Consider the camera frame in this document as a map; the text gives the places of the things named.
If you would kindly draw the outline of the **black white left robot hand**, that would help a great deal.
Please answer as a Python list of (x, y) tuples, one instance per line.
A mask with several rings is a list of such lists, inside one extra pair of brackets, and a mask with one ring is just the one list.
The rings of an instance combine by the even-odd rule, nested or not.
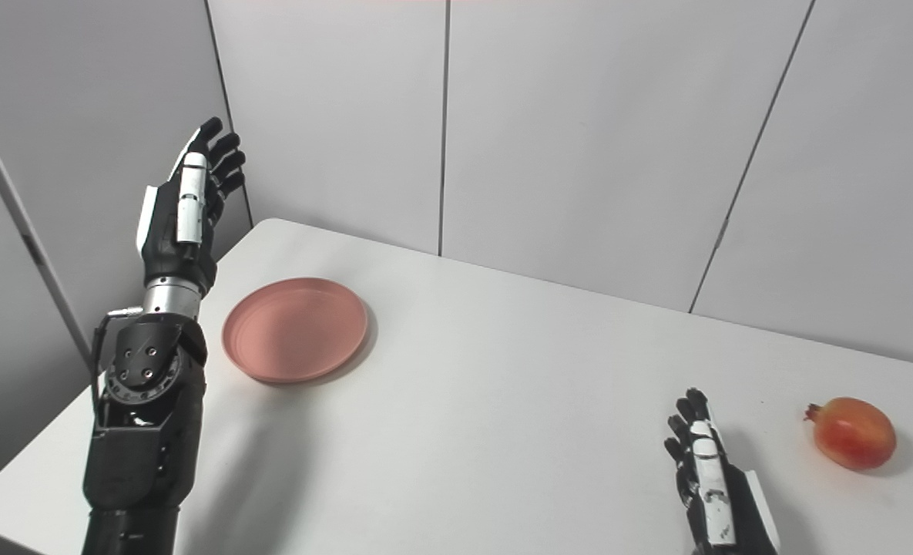
[(217, 277), (214, 228), (227, 198), (245, 184), (246, 161), (240, 136), (213, 116), (184, 144), (166, 180), (146, 187), (136, 232), (145, 284), (182, 280), (202, 296), (210, 291)]

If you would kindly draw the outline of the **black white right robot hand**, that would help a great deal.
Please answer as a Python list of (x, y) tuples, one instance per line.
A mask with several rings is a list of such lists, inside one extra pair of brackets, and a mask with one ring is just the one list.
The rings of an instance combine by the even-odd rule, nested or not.
[(779, 530), (761, 482), (728, 459), (705, 393), (687, 389), (676, 410), (664, 447), (676, 465), (693, 554), (779, 554)]

